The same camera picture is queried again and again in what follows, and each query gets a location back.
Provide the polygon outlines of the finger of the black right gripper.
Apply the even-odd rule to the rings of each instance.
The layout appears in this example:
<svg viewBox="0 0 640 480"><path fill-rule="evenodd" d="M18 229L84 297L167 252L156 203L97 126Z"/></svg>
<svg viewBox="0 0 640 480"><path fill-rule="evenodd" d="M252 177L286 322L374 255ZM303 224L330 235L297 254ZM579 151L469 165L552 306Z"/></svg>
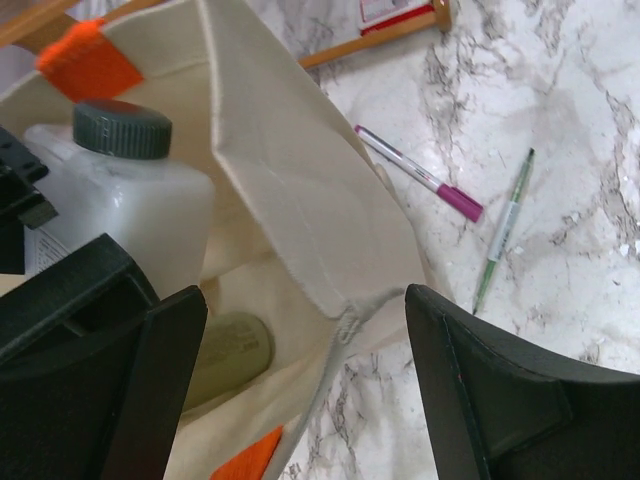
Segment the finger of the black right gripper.
<svg viewBox="0 0 640 480"><path fill-rule="evenodd" d="M157 300L106 234L2 295L2 478L98 476Z"/></svg>

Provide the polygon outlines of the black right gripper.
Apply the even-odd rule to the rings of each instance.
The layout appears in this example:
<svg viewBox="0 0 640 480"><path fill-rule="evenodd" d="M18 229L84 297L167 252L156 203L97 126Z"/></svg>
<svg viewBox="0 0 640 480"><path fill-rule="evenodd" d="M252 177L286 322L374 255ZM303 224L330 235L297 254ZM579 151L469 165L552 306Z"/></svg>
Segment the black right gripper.
<svg viewBox="0 0 640 480"><path fill-rule="evenodd" d="M35 230L58 215L35 183L48 167L18 138L1 128L1 273L23 274L24 229Z"/></svg>

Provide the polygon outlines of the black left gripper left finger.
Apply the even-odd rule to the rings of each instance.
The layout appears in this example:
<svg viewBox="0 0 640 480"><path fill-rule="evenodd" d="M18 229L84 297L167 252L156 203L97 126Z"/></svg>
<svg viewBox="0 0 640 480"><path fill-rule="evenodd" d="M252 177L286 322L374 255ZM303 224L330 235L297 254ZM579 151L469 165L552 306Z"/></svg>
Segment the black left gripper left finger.
<svg viewBox="0 0 640 480"><path fill-rule="evenodd" d="M145 313L101 479L164 476L207 313L196 286Z"/></svg>

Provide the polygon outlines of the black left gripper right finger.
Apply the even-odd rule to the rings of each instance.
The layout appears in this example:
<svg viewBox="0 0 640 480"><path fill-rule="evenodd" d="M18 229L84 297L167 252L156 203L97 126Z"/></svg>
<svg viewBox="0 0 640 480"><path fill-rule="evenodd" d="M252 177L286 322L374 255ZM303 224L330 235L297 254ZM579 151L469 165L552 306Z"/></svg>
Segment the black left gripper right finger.
<svg viewBox="0 0 640 480"><path fill-rule="evenodd" d="M406 323L442 479L635 479L639 378L521 339L411 285Z"/></svg>

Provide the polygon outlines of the green bottle white cap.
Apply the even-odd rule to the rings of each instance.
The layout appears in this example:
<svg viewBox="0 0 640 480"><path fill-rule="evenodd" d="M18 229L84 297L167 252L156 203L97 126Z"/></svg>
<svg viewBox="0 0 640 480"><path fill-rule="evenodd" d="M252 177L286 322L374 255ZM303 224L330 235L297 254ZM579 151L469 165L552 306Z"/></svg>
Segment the green bottle white cap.
<svg viewBox="0 0 640 480"><path fill-rule="evenodd" d="M266 371L273 358L269 329L260 318L230 312L207 320L184 409L242 387Z"/></svg>

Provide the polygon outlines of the cream floral canvas bag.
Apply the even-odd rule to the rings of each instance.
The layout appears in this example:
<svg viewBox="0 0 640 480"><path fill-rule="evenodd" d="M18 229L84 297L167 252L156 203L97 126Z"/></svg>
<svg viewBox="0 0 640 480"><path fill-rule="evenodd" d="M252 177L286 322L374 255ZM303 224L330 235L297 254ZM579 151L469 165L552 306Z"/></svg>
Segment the cream floral canvas bag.
<svg viewBox="0 0 640 480"><path fill-rule="evenodd" d="M269 369L185 408L165 477L206 479L275 429L275 479L350 355L404 327L425 275L413 228L349 122L242 1L170 1L108 24L142 76L122 99L174 124L216 187L200 286L270 329Z"/></svg>

